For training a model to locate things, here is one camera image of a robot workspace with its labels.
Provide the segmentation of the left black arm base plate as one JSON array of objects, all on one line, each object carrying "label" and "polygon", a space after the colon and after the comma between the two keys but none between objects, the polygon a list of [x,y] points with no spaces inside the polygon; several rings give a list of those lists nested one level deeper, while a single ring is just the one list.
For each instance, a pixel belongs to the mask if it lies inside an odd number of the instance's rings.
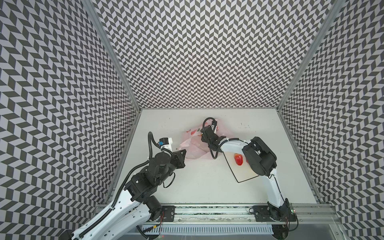
[{"label": "left black arm base plate", "polygon": [[175,219],[175,210],[176,206],[161,206],[151,213],[150,221],[166,223],[173,222]]}]

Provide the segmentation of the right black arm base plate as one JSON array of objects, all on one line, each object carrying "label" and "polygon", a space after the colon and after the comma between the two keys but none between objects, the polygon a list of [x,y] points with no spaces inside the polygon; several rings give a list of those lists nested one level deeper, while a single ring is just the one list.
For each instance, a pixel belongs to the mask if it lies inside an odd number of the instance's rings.
[{"label": "right black arm base plate", "polygon": [[296,213],[287,206],[252,206],[249,210],[255,216],[256,222],[290,223],[298,220]]}]

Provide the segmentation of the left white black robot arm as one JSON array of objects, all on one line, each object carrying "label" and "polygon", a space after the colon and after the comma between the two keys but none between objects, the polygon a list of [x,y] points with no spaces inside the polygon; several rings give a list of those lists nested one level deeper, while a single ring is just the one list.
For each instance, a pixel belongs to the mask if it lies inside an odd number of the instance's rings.
[{"label": "left white black robot arm", "polygon": [[186,150],[157,153],[135,166],[119,187],[114,200],[77,230],[66,230],[61,240],[117,240],[148,220],[162,214],[162,205],[154,196],[158,186],[176,169],[185,167]]}]

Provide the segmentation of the pink plastic bag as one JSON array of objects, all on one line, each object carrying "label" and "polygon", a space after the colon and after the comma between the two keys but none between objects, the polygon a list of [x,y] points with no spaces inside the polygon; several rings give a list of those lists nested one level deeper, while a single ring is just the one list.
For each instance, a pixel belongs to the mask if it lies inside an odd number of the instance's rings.
[{"label": "pink plastic bag", "polygon": [[[234,135],[230,129],[225,125],[221,119],[216,119],[217,126],[215,133],[221,137],[226,136],[232,138]],[[207,159],[212,160],[213,157],[210,153],[207,143],[203,143],[202,126],[191,128],[186,131],[182,137],[182,143],[179,145],[179,150],[186,150],[186,160]]]}]

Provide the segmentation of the red fake apple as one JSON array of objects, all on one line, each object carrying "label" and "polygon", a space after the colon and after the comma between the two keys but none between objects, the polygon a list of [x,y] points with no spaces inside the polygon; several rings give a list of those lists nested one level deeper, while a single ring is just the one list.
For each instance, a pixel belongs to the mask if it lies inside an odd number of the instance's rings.
[{"label": "red fake apple", "polygon": [[234,154],[234,159],[238,166],[241,166],[244,162],[243,156],[241,154]]}]

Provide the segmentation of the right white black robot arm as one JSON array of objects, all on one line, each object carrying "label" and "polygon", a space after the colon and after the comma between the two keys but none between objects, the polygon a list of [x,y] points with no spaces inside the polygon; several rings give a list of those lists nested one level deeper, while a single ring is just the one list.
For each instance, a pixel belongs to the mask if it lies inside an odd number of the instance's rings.
[{"label": "right white black robot arm", "polygon": [[215,160],[219,153],[224,152],[232,152],[245,158],[251,170],[263,180],[268,196],[269,218],[275,222],[289,219],[292,211],[288,199],[279,187],[275,153],[259,137],[247,141],[219,137],[213,127],[208,125],[202,128],[202,142],[208,144],[212,158]]}]

